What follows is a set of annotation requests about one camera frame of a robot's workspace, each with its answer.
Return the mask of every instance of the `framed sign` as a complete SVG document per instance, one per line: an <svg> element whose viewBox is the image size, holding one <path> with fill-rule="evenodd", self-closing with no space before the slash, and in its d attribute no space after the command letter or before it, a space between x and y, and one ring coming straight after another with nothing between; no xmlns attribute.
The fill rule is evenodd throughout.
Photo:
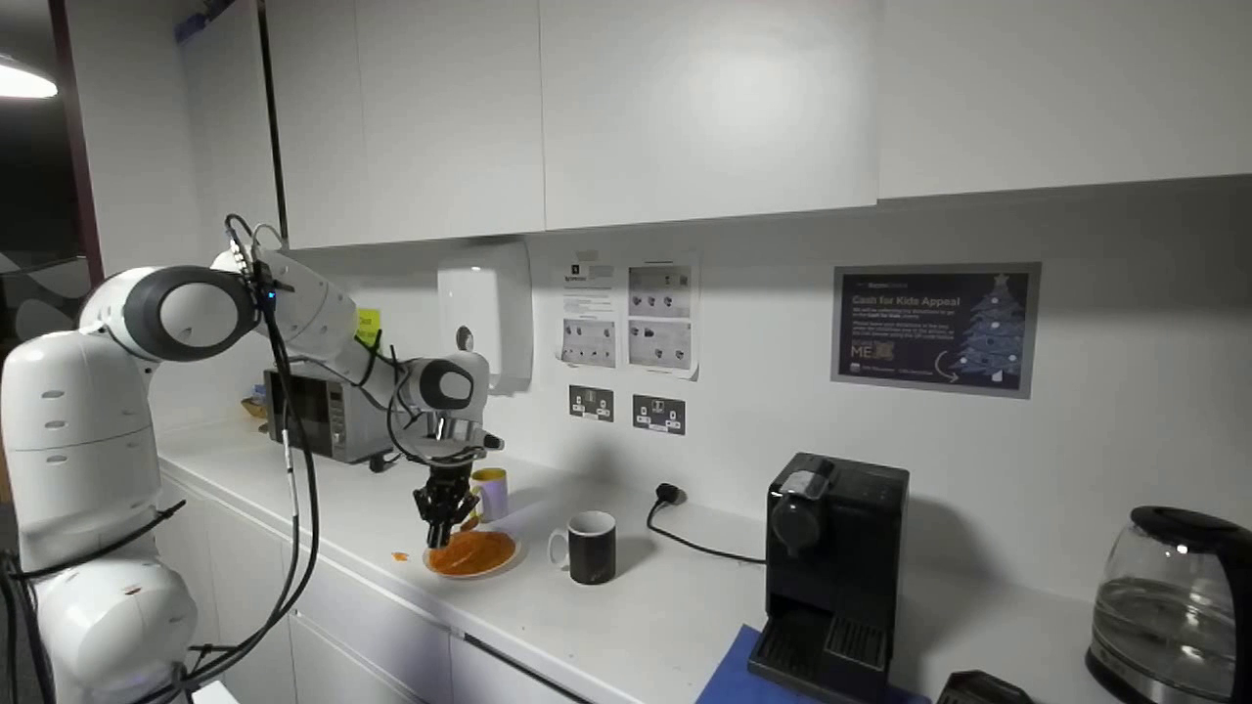
<svg viewBox="0 0 1252 704"><path fill-rule="evenodd" d="M1039 264L831 268L831 378L1028 392Z"/></svg>

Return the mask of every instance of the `glass coffee pot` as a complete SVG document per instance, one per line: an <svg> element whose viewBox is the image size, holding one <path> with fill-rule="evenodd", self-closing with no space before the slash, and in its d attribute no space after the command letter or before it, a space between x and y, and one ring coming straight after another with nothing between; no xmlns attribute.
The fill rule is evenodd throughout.
<svg viewBox="0 0 1252 704"><path fill-rule="evenodd" d="M1090 677L1131 704L1252 704L1252 531L1142 504L1108 556Z"/></svg>

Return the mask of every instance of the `cup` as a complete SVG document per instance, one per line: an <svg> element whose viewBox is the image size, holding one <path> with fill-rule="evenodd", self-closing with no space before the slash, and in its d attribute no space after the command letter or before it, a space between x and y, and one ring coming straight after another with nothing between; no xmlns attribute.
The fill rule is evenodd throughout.
<svg viewBox="0 0 1252 704"><path fill-rule="evenodd" d="M473 467L470 488L475 496L479 522L507 516L507 473L500 465Z"/></svg>
<svg viewBox="0 0 1252 704"><path fill-rule="evenodd" d="M618 520L610 513L580 513L547 535L547 557L573 582L610 582L618 574Z"/></svg>

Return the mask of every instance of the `power outlet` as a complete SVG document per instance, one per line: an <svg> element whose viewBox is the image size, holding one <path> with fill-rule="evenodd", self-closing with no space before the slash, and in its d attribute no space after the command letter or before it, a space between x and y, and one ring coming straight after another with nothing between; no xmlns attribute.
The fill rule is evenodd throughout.
<svg viewBox="0 0 1252 704"><path fill-rule="evenodd" d="M628 363L692 367L692 323L628 321Z"/></svg>
<svg viewBox="0 0 1252 704"><path fill-rule="evenodd" d="M687 404L662 393L633 393L628 418L636 430L687 434Z"/></svg>
<svg viewBox="0 0 1252 704"><path fill-rule="evenodd" d="M628 264L628 318L692 318L692 268Z"/></svg>
<svg viewBox="0 0 1252 704"><path fill-rule="evenodd" d="M614 321L564 321L564 358L573 367L614 367L618 363Z"/></svg>
<svg viewBox="0 0 1252 704"><path fill-rule="evenodd" d="M573 418L614 421L614 392L572 381L572 415Z"/></svg>

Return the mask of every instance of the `black coffee machine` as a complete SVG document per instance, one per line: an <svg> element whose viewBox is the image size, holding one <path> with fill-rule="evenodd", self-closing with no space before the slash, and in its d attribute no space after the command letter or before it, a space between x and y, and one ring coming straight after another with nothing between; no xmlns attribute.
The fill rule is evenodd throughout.
<svg viewBox="0 0 1252 704"><path fill-rule="evenodd" d="M886 696L904 496L904 467L791 457L770 486L770 623L751 672L841 704Z"/></svg>

